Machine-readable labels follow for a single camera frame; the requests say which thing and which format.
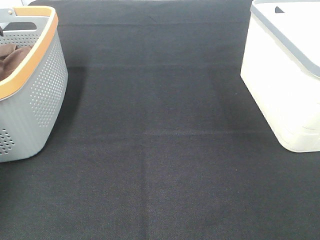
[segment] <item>gray bin lid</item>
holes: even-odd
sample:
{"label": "gray bin lid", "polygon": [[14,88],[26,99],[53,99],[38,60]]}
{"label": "gray bin lid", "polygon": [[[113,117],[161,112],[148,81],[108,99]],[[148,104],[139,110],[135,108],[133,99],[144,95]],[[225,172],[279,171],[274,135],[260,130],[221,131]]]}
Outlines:
{"label": "gray bin lid", "polygon": [[320,78],[319,0],[254,0],[251,12]]}

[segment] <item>laundry basket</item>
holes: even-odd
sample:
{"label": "laundry basket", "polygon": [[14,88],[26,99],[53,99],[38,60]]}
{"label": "laundry basket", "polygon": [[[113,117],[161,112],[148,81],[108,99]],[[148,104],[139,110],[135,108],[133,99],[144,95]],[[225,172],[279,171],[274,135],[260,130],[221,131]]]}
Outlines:
{"label": "laundry basket", "polygon": [[254,0],[241,77],[280,144],[320,151],[320,0]]}
{"label": "laundry basket", "polygon": [[36,26],[4,30],[0,36],[0,45],[33,45],[13,73],[0,81],[0,162],[6,162],[29,158],[43,148],[64,99],[68,72],[54,8],[0,9],[0,23]]}

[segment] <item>white plastic container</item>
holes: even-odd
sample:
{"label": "white plastic container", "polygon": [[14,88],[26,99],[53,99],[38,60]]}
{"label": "white plastic container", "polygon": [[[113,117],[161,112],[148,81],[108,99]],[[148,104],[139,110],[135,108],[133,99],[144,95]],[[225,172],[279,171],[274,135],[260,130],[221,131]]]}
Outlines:
{"label": "white plastic container", "polygon": [[320,151],[320,1],[254,0],[241,77],[276,138]]}
{"label": "white plastic container", "polygon": [[0,9],[0,23],[32,22],[35,30],[4,31],[0,44],[31,46],[17,69],[0,81],[0,162],[29,158],[45,145],[60,111],[68,72],[48,6]]}

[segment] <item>black cloth surface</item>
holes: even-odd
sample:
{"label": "black cloth surface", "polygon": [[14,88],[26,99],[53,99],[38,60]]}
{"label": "black cloth surface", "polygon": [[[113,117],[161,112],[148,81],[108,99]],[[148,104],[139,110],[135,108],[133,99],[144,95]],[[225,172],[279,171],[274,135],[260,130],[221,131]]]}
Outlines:
{"label": "black cloth surface", "polygon": [[44,149],[0,164],[0,239],[319,239],[320,153],[280,146],[240,77],[249,0],[33,4],[68,86]]}

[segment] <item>basket handle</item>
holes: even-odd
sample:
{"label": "basket handle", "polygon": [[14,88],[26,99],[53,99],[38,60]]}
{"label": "basket handle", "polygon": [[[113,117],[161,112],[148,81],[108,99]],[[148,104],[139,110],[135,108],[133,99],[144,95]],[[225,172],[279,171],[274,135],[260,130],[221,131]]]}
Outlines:
{"label": "basket handle", "polygon": [[0,81],[0,101],[13,95],[26,83],[50,46],[58,25],[58,17],[56,10],[53,7],[21,6],[14,7],[13,9],[17,16],[15,22],[34,22],[31,20],[32,17],[36,19],[40,16],[47,17],[47,22],[44,25],[41,35],[28,55],[22,60],[10,76]]}

